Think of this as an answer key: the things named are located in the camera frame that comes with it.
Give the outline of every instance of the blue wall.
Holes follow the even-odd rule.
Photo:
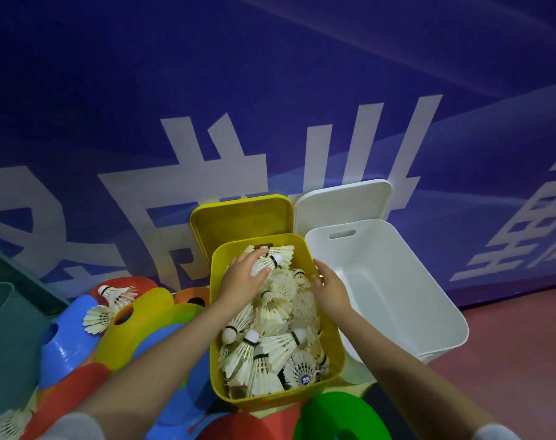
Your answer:
[[[459,305],[556,284],[556,0],[0,0],[0,251],[49,287],[206,284],[198,203],[347,174]]]

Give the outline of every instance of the black band on shuttlecock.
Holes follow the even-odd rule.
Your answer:
[[[290,332],[292,334],[292,338],[294,338],[294,340],[296,341],[296,345],[300,346],[300,341],[298,341],[298,338],[296,337],[296,333],[294,332]]]

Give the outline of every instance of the sleeve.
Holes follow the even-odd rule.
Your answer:
[[[489,424],[481,427],[471,440],[521,440],[506,426]]]
[[[105,440],[97,421],[88,414],[66,414],[38,440]]]

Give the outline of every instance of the white box lid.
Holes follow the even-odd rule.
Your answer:
[[[391,194],[392,185],[385,179],[308,192],[294,204],[294,233],[305,237],[318,227],[381,219]]]

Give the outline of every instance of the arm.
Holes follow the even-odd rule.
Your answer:
[[[324,285],[312,278],[318,306],[351,342],[384,392],[421,440],[471,440],[494,417],[426,364],[386,338],[351,308],[347,289],[315,259]]]
[[[76,412],[91,415],[107,440],[140,440],[218,333],[252,301],[269,269],[250,275],[267,249],[231,261],[217,300],[105,382]]]

